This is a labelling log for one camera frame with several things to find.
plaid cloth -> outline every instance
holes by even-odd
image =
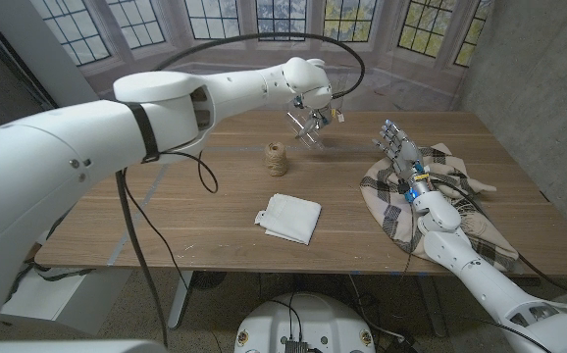
[[[430,178],[451,183],[472,198],[481,191],[496,191],[494,186],[469,178],[464,162],[451,155],[440,143],[420,148],[423,162],[430,167]],[[362,196],[375,220],[384,232],[403,251],[430,260],[423,249],[423,234],[415,227],[416,219],[405,197],[397,192],[398,177],[388,158],[373,165],[360,182]],[[492,223],[479,213],[460,193],[439,185],[438,190],[458,210],[461,227],[471,240],[473,249],[501,271],[512,271],[519,257],[515,250]]]

black strap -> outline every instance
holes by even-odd
[[[139,126],[139,131],[142,134],[142,139],[144,140],[146,157],[144,157],[142,163],[155,162],[159,160],[160,153],[157,148],[157,140],[155,139],[153,126],[150,124],[146,111],[142,105],[138,103],[127,103],[126,105],[133,112],[137,126]]]

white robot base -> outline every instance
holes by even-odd
[[[309,349],[322,353],[375,353],[369,327],[351,308],[326,295],[294,293],[291,307],[301,321],[300,330],[299,321],[287,307],[290,295],[274,298],[281,303],[268,301],[253,310],[237,330],[233,352],[287,353]]]

robotic arm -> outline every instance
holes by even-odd
[[[407,182],[406,199],[421,215],[418,227],[425,235],[426,254],[460,278],[496,323],[525,334],[551,352],[567,352],[567,304],[526,293],[482,259],[460,228],[458,211],[430,184],[414,142],[390,121],[380,135],[384,142],[374,143],[392,160],[397,176]],[[518,334],[503,333],[517,352],[543,351]]]
[[[114,84],[123,103],[96,101],[0,126],[0,308],[37,237],[96,182],[142,162],[151,140],[158,151],[197,155],[226,117],[292,99],[322,109],[332,99],[323,64],[292,58],[209,76],[135,74]],[[148,133],[136,116],[149,122]],[[160,163],[184,158],[159,157]]]

white cloth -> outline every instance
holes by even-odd
[[[275,194],[266,211],[257,214],[255,224],[269,235],[308,245],[320,214],[321,205],[316,202]]]

